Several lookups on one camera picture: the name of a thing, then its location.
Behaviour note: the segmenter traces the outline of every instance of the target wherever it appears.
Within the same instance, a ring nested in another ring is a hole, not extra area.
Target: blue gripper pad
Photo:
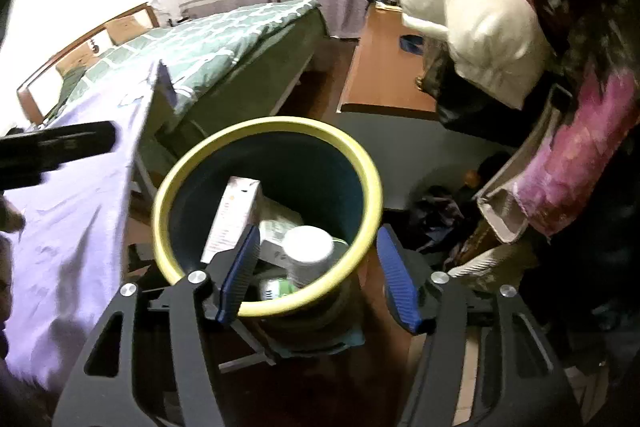
[[[220,290],[220,308],[216,320],[223,325],[229,325],[236,320],[240,304],[249,288],[260,253],[258,227],[251,227],[249,234],[235,250],[238,250],[238,254]]]
[[[404,250],[388,226],[378,230],[376,247],[385,273],[386,288],[391,293],[398,316],[412,333],[416,333],[422,323],[418,311],[418,289],[404,262]]]

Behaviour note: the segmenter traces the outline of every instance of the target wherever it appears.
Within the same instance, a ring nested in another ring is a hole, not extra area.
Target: yellow bucket rim
[[[308,118],[271,116],[248,120],[203,140],[171,169],[158,189],[152,210],[152,232],[156,263],[169,284],[185,276],[169,241],[169,210],[187,176],[211,153],[236,140],[265,132],[298,132],[334,146],[353,166],[363,193],[363,213],[355,239],[340,261],[318,280],[297,292],[270,301],[242,302],[240,317],[264,317],[291,312],[329,293],[358,266],[371,247],[382,217],[382,183],[378,170],[363,147],[343,131]]]

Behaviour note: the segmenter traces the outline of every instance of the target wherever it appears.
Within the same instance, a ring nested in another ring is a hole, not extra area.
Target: white lid
[[[334,239],[323,229],[305,225],[295,227],[285,234],[282,249],[298,263],[321,263],[334,252]]]

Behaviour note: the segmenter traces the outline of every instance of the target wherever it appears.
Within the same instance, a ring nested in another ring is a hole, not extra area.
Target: lavender ironing board cover
[[[6,363],[14,377],[43,391],[62,390],[120,286],[132,165],[158,80],[170,85],[164,65],[147,64],[70,105],[51,126],[113,121],[113,150],[65,164],[36,187],[5,193],[26,217],[22,234],[7,236],[13,309]]]

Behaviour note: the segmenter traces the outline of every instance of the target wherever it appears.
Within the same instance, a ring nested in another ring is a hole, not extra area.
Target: purple cloth
[[[590,64],[571,124],[549,133],[513,184],[529,223],[547,237],[570,224],[586,206],[613,153],[640,116],[634,74],[614,70],[604,92]]]
[[[120,286],[134,155],[161,62],[123,71],[51,125],[111,120],[113,150],[63,165],[36,187],[5,193],[24,213],[12,243],[13,310],[6,322],[11,373],[44,391],[64,387],[78,354]]]

